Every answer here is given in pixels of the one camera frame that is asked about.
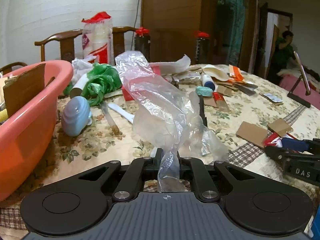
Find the clear plastic bag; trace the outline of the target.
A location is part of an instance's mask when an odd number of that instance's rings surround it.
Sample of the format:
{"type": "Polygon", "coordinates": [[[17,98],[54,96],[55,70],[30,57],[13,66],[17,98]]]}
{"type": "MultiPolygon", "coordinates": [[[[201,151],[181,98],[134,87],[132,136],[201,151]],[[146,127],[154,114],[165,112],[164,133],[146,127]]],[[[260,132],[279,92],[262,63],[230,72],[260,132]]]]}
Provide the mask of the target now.
{"type": "Polygon", "coordinates": [[[186,157],[227,159],[227,146],[203,124],[195,92],[185,94],[155,74],[140,51],[126,51],[115,62],[122,85],[139,105],[133,131],[164,151],[157,177],[160,192],[184,191],[179,151],[186,157]]]}

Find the white plastic comb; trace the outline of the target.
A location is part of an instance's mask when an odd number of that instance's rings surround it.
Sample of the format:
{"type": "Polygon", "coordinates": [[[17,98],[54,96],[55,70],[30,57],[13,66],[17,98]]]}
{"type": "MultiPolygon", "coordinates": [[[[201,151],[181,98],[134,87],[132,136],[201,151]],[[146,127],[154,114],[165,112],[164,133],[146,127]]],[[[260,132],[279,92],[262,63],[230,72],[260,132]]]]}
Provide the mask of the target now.
{"type": "Polygon", "coordinates": [[[107,105],[110,109],[114,110],[115,112],[120,114],[123,118],[125,118],[129,123],[133,124],[133,120],[135,117],[133,114],[130,114],[129,112],[125,111],[115,103],[108,103],[107,105]]]}

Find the small brown cardboard piece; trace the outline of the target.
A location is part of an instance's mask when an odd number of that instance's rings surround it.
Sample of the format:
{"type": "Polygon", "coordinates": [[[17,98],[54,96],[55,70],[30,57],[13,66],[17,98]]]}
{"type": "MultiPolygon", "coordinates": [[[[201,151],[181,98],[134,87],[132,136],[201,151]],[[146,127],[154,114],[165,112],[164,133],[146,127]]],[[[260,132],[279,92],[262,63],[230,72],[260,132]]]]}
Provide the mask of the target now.
{"type": "Polygon", "coordinates": [[[282,118],[268,124],[268,128],[273,132],[276,132],[280,137],[285,137],[287,133],[293,131],[293,128],[282,118]]]}

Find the brown cardboard piece flat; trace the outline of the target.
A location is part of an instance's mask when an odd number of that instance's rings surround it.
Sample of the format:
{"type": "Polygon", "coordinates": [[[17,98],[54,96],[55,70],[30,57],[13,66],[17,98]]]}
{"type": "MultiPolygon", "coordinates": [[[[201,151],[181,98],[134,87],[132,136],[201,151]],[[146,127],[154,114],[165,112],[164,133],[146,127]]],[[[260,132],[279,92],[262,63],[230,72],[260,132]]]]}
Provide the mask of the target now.
{"type": "Polygon", "coordinates": [[[264,148],[264,140],[266,139],[268,131],[255,124],[243,121],[236,132],[236,135],[253,145],[264,148]]]}

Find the blister pill pack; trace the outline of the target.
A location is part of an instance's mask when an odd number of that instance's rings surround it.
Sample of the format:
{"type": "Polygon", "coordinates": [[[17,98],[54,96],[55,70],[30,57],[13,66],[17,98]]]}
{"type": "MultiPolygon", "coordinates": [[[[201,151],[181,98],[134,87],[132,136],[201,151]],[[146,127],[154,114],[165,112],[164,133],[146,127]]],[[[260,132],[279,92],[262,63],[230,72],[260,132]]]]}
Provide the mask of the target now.
{"type": "Polygon", "coordinates": [[[261,96],[263,96],[264,98],[266,98],[267,100],[269,100],[270,102],[274,103],[274,104],[282,104],[283,100],[273,94],[270,93],[263,93],[261,94],[261,96]]]}

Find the floral quilted tablecloth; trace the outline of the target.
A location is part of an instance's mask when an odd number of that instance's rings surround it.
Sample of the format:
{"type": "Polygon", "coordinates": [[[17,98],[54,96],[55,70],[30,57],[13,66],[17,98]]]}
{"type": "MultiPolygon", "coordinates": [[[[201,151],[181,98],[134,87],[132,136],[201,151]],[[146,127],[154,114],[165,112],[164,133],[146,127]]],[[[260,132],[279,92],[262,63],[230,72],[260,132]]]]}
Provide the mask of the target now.
{"type": "MultiPolygon", "coordinates": [[[[236,135],[243,122],[266,129],[279,118],[293,129],[297,139],[319,137],[319,110],[304,108],[287,97],[286,90],[252,74],[245,74],[246,81],[257,85],[257,93],[249,96],[234,91],[226,97],[228,112],[206,106],[208,127],[229,149],[229,161],[237,166],[257,172],[305,191],[319,203],[319,188],[295,178],[284,176],[262,150],[236,135]]],[[[199,135],[190,137],[188,131],[198,127],[199,118],[194,114],[177,119],[167,109],[162,109],[164,119],[143,113],[133,127],[118,113],[111,111],[120,129],[115,135],[98,107],[93,107],[92,124],[77,137],[69,137],[57,119],[48,148],[29,178],[6,200],[1,202],[1,236],[22,238],[27,230],[20,216],[20,202],[29,192],[43,185],[70,177],[111,160],[129,164],[136,158],[147,157],[155,146],[175,148],[181,155],[201,157],[199,135]]]]}

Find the clear tube with cork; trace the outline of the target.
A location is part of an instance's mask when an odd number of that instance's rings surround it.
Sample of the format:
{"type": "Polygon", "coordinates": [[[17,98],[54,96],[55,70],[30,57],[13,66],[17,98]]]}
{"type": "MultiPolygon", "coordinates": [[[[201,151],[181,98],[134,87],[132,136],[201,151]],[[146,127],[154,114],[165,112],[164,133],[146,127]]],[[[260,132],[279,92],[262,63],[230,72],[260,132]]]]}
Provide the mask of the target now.
{"type": "Polygon", "coordinates": [[[119,130],[118,126],[116,125],[116,123],[114,122],[112,116],[110,115],[110,113],[108,111],[108,105],[105,101],[102,101],[100,103],[100,109],[102,110],[102,112],[103,112],[109,126],[111,127],[114,135],[120,135],[120,130],[119,130]]]}

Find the white bottle blue cap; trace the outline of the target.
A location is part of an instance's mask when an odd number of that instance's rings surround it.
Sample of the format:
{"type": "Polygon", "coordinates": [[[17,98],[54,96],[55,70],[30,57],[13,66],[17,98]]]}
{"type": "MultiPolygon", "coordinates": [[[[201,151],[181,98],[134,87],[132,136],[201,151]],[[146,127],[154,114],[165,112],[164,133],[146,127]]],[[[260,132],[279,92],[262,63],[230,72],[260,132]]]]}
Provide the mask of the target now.
{"type": "Polygon", "coordinates": [[[212,80],[212,77],[208,74],[202,73],[201,74],[201,81],[203,87],[210,88],[212,91],[215,90],[215,84],[214,81],[212,80]]]}

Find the light blue ceramic pot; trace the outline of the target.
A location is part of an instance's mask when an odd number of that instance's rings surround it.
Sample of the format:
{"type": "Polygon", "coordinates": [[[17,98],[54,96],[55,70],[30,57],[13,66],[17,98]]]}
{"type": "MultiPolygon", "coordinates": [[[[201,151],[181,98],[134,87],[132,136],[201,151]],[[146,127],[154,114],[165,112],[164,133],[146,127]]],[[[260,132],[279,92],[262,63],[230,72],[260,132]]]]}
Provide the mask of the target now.
{"type": "Polygon", "coordinates": [[[62,129],[70,137],[77,137],[92,124],[92,112],[88,101],[82,96],[73,97],[62,111],[62,129]]]}

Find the white paper bowl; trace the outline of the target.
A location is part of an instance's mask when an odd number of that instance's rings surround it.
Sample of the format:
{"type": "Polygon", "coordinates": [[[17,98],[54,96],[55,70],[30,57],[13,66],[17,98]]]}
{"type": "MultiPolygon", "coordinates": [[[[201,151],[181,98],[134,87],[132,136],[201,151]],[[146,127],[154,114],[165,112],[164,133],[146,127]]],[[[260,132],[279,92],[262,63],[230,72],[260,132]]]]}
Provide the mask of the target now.
{"type": "Polygon", "coordinates": [[[207,64],[204,67],[202,67],[202,71],[204,72],[204,74],[214,77],[219,81],[226,82],[229,80],[229,76],[214,65],[207,64]]]}

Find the red cardboard box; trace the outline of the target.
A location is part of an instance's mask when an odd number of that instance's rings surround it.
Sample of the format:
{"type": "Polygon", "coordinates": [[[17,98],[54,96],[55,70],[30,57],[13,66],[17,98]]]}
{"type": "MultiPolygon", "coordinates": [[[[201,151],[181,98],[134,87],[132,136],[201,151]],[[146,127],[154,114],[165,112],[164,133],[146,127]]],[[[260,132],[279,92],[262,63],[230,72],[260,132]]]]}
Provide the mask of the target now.
{"type": "MultiPolygon", "coordinates": [[[[158,75],[161,74],[159,65],[151,66],[151,69],[155,74],[158,74],[158,75]]],[[[134,98],[129,94],[129,92],[124,88],[124,86],[121,87],[121,91],[123,93],[123,97],[125,101],[134,101],[134,98]]]]}

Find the orange white paper strip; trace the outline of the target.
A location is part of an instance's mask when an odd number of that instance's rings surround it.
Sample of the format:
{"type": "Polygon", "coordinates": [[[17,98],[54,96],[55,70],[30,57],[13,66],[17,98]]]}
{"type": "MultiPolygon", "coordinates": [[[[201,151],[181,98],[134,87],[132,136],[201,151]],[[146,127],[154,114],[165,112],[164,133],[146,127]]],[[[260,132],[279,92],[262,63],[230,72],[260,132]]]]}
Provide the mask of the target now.
{"type": "Polygon", "coordinates": [[[237,66],[229,65],[229,75],[235,81],[242,82],[244,80],[243,75],[241,74],[241,70],[237,66]]]}

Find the white cylinder tube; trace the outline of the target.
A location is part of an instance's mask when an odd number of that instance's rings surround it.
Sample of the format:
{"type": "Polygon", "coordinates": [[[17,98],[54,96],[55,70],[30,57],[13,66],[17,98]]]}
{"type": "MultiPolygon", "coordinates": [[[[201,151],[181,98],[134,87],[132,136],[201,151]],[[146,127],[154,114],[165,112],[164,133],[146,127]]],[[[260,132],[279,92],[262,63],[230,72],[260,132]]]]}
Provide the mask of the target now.
{"type": "Polygon", "coordinates": [[[80,77],[80,79],[72,87],[72,89],[71,89],[71,91],[69,93],[69,97],[72,99],[72,98],[74,98],[76,96],[80,96],[82,91],[84,90],[84,87],[85,87],[86,83],[88,83],[88,77],[85,74],[82,77],[80,77]]]}

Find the pink plastic basin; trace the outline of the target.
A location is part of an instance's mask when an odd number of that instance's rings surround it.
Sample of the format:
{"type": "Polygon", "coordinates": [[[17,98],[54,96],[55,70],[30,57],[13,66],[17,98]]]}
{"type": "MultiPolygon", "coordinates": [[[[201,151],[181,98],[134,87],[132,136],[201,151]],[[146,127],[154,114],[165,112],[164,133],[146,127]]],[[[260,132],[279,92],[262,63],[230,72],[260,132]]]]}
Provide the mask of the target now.
{"type": "Polygon", "coordinates": [[[72,76],[69,62],[44,62],[44,89],[1,125],[1,200],[27,179],[42,158],[56,124],[57,97],[72,76]]]}

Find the green plastic bag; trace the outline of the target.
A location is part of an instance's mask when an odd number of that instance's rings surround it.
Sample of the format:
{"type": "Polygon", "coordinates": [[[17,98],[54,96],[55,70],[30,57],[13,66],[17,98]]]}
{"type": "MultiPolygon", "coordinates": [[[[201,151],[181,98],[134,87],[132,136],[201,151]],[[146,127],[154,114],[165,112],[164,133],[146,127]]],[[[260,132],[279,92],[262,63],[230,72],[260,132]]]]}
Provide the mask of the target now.
{"type": "MultiPolygon", "coordinates": [[[[86,83],[80,96],[87,99],[90,106],[99,105],[103,101],[105,94],[115,92],[121,88],[119,74],[109,64],[93,63],[93,69],[86,73],[86,75],[88,83],[86,83]]],[[[63,91],[63,94],[69,96],[73,86],[72,82],[70,82],[63,91]]]]}

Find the person in dark clothes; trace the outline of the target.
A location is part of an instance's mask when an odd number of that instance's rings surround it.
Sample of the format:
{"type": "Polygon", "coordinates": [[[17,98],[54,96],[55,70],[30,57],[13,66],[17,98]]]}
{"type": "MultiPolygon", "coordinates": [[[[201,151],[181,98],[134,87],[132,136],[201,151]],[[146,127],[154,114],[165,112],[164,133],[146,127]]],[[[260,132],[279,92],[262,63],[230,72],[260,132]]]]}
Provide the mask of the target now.
{"type": "Polygon", "coordinates": [[[293,33],[286,30],[282,33],[282,37],[277,38],[275,42],[274,52],[271,58],[267,80],[275,85],[279,85],[282,77],[278,73],[282,69],[286,69],[290,58],[296,59],[294,49],[291,46],[293,41],[293,33]]]}

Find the dark bottle red lid right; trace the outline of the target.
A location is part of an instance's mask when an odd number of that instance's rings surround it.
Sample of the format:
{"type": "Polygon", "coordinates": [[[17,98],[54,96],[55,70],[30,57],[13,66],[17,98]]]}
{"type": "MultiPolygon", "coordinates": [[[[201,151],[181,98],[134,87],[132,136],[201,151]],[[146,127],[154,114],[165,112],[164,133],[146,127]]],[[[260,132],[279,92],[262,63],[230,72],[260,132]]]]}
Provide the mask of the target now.
{"type": "Polygon", "coordinates": [[[196,32],[195,63],[204,64],[208,61],[210,36],[203,31],[196,32]]]}

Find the dark bottle red lid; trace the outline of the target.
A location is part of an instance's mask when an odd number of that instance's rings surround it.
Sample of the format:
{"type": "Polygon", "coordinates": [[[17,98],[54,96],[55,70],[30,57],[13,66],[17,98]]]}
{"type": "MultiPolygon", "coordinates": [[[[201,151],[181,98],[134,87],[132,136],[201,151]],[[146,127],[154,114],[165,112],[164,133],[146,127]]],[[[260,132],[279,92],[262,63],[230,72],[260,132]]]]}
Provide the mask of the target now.
{"type": "Polygon", "coordinates": [[[150,62],[150,31],[149,29],[145,29],[140,27],[135,31],[135,50],[140,51],[144,57],[150,62]]]}
{"type": "Polygon", "coordinates": [[[196,32],[195,63],[204,64],[208,61],[210,36],[203,31],[196,32]]]}

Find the white plastic bag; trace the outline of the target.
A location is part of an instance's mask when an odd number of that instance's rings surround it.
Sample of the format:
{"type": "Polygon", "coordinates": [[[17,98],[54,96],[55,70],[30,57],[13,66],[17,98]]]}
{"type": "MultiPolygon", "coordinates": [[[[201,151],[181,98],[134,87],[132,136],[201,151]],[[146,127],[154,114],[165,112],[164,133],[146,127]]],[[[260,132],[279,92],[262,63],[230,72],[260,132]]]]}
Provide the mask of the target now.
{"type": "Polygon", "coordinates": [[[95,59],[96,56],[87,55],[84,59],[75,58],[72,61],[73,77],[71,82],[73,85],[75,85],[84,74],[93,69],[93,62],[95,59]]]}

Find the dark bottle red lid left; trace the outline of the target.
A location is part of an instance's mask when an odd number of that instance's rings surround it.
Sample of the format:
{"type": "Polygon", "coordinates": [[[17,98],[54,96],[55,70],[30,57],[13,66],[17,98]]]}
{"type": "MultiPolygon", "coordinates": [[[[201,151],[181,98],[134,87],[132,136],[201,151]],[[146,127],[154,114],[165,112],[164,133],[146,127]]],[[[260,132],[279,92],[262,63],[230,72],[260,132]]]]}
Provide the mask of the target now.
{"type": "Polygon", "coordinates": [[[144,57],[150,62],[150,31],[149,29],[145,29],[140,27],[135,31],[135,50],[140,51],[144,57]]]}

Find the brown cardboard piece in basin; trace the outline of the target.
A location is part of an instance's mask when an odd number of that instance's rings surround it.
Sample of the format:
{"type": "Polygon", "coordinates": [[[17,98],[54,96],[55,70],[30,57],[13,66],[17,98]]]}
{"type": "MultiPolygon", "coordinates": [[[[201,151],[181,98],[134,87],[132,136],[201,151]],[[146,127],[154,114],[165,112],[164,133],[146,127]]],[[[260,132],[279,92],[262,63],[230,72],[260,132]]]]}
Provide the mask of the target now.
{"type": "Polygon", "coordinates": [[[45,63],[39,64],[11,78],[3,87],[8,117],[14,115],[44,89],[45,65],[45,63]]]}

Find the bag of paper cups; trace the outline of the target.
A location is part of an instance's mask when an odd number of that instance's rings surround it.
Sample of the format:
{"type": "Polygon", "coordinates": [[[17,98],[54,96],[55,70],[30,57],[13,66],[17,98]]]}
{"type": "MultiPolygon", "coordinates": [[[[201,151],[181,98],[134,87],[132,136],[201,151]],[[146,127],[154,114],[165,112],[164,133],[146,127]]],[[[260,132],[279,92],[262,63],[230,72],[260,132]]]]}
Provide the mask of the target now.
{"type": "Polygon", "coordinates": [[[82,19],[83,57],[95,57],[92,62],[112,63],[112,17],[105,11],[82,19]]]}

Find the wooden cabinet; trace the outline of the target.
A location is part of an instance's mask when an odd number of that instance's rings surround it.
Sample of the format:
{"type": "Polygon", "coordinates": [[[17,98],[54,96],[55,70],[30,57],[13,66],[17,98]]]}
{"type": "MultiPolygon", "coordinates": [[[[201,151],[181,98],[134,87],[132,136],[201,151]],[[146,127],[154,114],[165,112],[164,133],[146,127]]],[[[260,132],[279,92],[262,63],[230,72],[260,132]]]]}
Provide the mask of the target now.
{"type": "Polygon", "coordinates": [[[141,25],[149,29],[152,62],[195,59],[198,33],[209,34],[208,59],[213,59],[217,0],[142,0],[141,25]]]}

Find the wooden chair behind table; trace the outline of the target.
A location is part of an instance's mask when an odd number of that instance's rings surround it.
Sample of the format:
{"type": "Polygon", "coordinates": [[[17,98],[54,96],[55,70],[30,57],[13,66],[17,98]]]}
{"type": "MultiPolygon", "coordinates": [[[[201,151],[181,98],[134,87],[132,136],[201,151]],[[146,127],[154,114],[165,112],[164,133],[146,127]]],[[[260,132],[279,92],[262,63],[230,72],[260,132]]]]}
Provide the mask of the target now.
{"type": "MultiPolygon", "coordinates": [[[[128,31],[135,33],[137,28],[134,27],[113,27],[113,52],[114,56],[125,51],[124,34],[128,31]]],[[[40,47],[41,61],[45,61],[45,45],[51,41],[57,41],[60,43],[60,57],[62,60],[71,62],[75,59],[74,39],[82,35],[82,29],[74,29],[70,31],[64,31],[54,34],[42,41],[35,41],[34,45],[40,47]]]]}

